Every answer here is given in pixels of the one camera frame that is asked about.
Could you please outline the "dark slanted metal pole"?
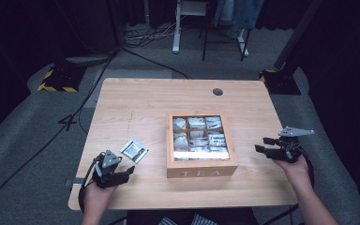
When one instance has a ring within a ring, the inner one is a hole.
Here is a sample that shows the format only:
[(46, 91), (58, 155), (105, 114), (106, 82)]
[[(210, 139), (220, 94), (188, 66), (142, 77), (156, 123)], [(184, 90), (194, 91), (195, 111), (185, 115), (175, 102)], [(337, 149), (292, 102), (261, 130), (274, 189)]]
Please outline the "dark slanted metal pole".
[(307, 11), (301, 18), (300, 22), (297, 24), (295, 30), (293, 31), (291, 37), (287, 41), (285, 47), (281, 51), (280, 55), (278, 56), (274, 67), (276, 69), (283, 69), (289, 61), (291, 54), (294, 52), (297, 42), (300, 40), (303, 33), (308, 28), (311, 20), (313, 19), (314, 15), (316, 14), (317, 10), (321, 6), (323, 0), (312, 0), (310, 5), (307, 8)]

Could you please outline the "grey tape strip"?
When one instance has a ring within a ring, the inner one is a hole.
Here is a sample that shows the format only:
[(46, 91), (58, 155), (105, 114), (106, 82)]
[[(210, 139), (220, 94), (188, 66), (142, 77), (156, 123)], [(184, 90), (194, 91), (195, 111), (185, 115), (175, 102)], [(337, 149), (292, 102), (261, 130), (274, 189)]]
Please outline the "grey tape strip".
[(84, 179), (81, 178), (81, 177), (75, 177), (75, 178), (72, 178), (72, 179), (67, 179), (64, 183), (64, 186), (65, 187), (73, 187), (74, 185), (78, 185), (78, 186), (81, 186), (84, 182)]

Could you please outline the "pile of tea bag packets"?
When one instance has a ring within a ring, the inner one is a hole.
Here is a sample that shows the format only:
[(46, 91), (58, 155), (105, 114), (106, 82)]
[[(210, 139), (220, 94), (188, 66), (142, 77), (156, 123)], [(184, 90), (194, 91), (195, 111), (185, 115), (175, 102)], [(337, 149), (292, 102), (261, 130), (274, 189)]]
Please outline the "pile of tea bag packets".
[(230, 158), (219, 115), (174, 117), (172, 132), (173, 158), (176, 161)]

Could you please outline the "person's striped clothing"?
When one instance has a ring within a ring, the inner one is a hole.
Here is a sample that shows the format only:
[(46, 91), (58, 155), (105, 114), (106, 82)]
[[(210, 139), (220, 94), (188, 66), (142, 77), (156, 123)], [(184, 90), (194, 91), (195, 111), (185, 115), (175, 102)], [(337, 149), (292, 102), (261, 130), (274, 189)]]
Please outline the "person's striped clothing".
[(217, 222), (203, 217), (199, 214), (195, 214), (191, 220), (176, 221), (169, 217), (164, 217), (158, 225), (219, 225)]

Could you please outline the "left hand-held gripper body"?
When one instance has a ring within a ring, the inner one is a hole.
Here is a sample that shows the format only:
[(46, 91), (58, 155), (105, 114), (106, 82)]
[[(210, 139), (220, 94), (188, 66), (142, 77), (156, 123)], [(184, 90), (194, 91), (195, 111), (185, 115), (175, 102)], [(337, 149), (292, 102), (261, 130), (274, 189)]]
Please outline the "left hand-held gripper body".
[(101, 152), (94, 159), (94, 172), (92, 179), (97, 183), (99, 188), (110, 188), (120, 185), (119, 174), (115, 172), (117, 166), (122, 161), (110, 150)]

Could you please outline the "white desk leg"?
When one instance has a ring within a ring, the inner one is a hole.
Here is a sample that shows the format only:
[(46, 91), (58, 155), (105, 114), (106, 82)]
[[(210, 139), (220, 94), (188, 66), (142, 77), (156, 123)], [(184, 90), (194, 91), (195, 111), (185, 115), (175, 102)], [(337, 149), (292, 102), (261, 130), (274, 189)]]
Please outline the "white desk leg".
[(181, 19), (183, 16), (204, 17), (206, 2), (192, 0), (176, 0), (175, 30), (173, 35), (172, 52), (180, 53)]

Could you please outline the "person's right hand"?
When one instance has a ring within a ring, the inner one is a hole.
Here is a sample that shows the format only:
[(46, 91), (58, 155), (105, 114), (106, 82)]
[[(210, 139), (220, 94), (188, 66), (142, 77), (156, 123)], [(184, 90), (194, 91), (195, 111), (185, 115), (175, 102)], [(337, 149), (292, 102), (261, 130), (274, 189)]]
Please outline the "person's right hand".
[(302, 189), (311, 185), (308, 164), (303, 156), (300, 156), (294, 163), (281, 160), (274, 160), (274, 162), (285, 172), (288, 181), (294, 188)]

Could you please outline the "black yellow striped stand base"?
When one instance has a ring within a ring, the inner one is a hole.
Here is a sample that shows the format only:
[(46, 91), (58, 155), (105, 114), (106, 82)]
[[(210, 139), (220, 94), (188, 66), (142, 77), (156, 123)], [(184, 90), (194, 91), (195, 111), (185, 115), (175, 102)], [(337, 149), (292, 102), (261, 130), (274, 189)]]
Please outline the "black yellow striped stand base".
[(86, 67), (62, 69), (51, 67), (38, 86), (38, 91), (70, 92), (79, 91)]
[(264, 83), (270, 95), (300, 95), (301, 92), (293, 76), (280, 70), (264, 69), (259, 72), (259, 80)]

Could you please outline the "wooden tea box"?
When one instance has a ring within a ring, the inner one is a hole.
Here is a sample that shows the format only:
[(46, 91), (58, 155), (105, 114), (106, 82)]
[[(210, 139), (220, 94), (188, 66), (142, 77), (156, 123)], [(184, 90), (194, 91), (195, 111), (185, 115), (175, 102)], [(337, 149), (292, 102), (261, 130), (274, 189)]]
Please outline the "wooden tea box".
[[(172, 121), (174, 117), (208, 115), (219, 115), (221, 117), (230, 158), (225, 160), (176, 161), (173, 158)], [(230, 132), (230, 125), (225, 112), (169, 112), (167, 114), (166, 168), (168, 178), (232, 176), (238, 166), (239, 162), (234, 149), (233, 137)]]

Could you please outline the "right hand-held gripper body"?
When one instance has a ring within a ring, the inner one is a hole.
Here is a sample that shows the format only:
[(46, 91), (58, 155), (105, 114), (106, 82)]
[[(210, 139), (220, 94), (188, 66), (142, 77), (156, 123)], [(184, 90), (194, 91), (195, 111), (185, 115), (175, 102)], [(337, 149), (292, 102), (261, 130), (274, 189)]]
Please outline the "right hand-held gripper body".
[(275, 160), (294, 163), (300, 156), (305, 156), (307, 153), (299, 142), (299, 137), (313, 135), (314, 133), (313, 129), (296, 127), (285, 127), (282, 129), (278, 133), (277, 145), (279, 146), (279, 153), (275, 156)]

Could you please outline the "blue hanging jeans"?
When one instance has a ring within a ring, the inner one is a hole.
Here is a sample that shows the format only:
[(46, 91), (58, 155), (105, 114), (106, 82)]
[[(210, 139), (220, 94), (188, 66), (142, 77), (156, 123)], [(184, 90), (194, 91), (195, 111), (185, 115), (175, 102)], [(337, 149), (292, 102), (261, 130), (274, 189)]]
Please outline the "blue hanging jeans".
[(255, 28), (264, 0), (217, 0), (213, 25), (228, 26), (227, 36), (238, 38), (241, 32)]

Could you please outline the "white tea bag packet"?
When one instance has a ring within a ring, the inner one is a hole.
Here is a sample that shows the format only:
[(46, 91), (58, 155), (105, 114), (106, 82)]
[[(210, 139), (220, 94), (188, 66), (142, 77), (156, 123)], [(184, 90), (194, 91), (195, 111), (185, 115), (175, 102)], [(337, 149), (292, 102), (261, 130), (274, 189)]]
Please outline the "white tea bag packet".
[(148, 151), (148, 148), (135, 140), (129, 140), (120, 150), (123, 155), (131, 159), (134, 163), (139, 163)]

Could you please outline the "black metal chair frame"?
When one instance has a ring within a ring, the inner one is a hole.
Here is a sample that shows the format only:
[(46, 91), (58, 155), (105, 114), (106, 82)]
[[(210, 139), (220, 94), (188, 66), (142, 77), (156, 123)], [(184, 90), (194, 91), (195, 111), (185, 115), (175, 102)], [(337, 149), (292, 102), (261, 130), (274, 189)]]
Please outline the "black metal chair frame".
[(210, 39), (209, 33), (211, 31), (217, 32), (221, 35), (223, 35), (223, 31), (225, 26), (219, 25), (214, 26), (213, 25), (213, 19), (214, 19), (214, 12), (217, 9), (218, 0), (208, 0), (207, 4), (205, 5), (205, 14), (203, 16), (202, 20), (202, 27), (199, 33), (199, 38), (202, 38), (202, 60), (205, 60), (206, 57), (206, 51), (207, 46), (209, 44), (235, 44), (241, 54), (240, 61), (243, 62), (246, 57), (248, 57), (248, 40), (251, 31), (247, 30), (247, 34), (244, 35), (244, 31), (241, 31), (238, 37), (232, 38), (232, 37), (223, 37), (222, 39)]

